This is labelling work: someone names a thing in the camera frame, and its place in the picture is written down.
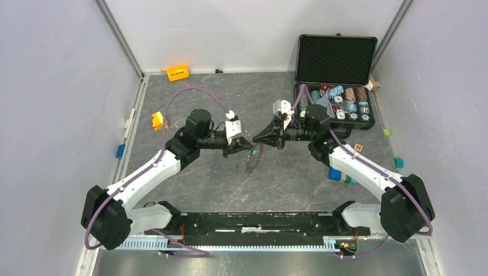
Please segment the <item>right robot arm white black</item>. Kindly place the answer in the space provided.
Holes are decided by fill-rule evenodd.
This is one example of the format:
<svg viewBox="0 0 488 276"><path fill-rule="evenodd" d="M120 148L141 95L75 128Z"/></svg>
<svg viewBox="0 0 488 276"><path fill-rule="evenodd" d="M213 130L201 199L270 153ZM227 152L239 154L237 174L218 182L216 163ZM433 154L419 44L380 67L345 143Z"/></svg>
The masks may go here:
<svg viewBox="0 0 488 276"><path fill-rule="evenodd" d="M419 176L403 176L362 156L331 130L331 118L322 105L309 105L304 119L294 122L290 103L277 100L273 114L270 124L252 138L254 143L281 150L288 141L306 141L315 160L350 176L378 199L377 204L347 204L332 219L337 233L367 227L401 243L414 235L432 234L435 213Z"/></svg>

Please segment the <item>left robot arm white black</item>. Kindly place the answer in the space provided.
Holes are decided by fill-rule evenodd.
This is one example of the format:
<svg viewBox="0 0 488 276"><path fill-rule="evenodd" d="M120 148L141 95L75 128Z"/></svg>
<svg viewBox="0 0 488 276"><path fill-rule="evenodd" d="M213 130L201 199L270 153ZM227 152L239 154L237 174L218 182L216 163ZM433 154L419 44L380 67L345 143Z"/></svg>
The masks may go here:
<svg viewBox="0 0 488 276"><path fill-rule="evenodd" d="M223 156L228 157L250 148L243 137L242 123L232 110L226 113L224 129L216 130L213 125L209 111L191 111L185 125L141 168L107 188L93 186L87 192L81 217L81 226L86 230L85 247L113 250L128 236L153 228L170 235L176 233L181 219L168 207L135 205L199 158L201 150L222 150Z"/></svg>

